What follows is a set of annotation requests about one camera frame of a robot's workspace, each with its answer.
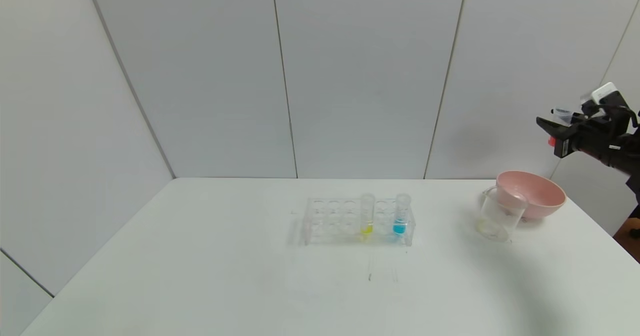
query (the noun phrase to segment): test tube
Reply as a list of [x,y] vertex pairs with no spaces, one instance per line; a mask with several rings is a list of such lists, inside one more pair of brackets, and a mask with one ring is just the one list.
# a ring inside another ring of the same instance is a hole
[[407,194],[399,194],[395,197],[395,220],[393,220],[393,231],[398,235],[404,234],[407,230],[410,204],[411,196]]
[[376,197],[364,194],[360,197],[360,231],[364,234],[373,232],[373,209]]

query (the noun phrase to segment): glass beaker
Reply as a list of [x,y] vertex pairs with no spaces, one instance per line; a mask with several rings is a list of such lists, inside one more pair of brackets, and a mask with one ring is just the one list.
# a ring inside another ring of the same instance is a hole
[[487,188],[482,194],[484,201],[475,228],[489,240],[508,241],[529,202],[524,195],[498,186]]

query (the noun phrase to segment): blue liquid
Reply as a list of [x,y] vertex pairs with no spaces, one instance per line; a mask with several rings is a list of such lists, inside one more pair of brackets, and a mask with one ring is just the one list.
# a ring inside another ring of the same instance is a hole
[[398,235],[402,235],[403,233],[405,233],[406,230],[407,230],[407,225],[404,223],[398,222],[398,220],[396,220],[395,223],[393,224],[393,231]]

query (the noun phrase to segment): yellow liquid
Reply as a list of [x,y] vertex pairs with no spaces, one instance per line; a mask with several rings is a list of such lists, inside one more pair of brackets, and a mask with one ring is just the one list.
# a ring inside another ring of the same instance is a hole
[[475,229],[480,232],[482,236],[489,238],[490,240],[507,242],[509,240],[509,233],[499,224],[491,222],[491,220],[480,219],[475,224]]
[[366,229],[361,229],[360,231],[362,233],[364,233],[365,235],[368,234],[368,233],[371,233],[371,232],[373,232],[373,225],[370,224],[370,225],[366,226]]

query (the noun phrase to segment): test tube rack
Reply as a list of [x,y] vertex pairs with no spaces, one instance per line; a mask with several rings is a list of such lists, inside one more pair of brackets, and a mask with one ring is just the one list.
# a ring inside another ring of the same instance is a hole
[[416,220],[409,208],[406,220],[396,220],[396,200],[377,199],[373,230],[361,231],[361,200],[310,198],[303,222],[304,243],[309,244],[390,244],[410,246]]

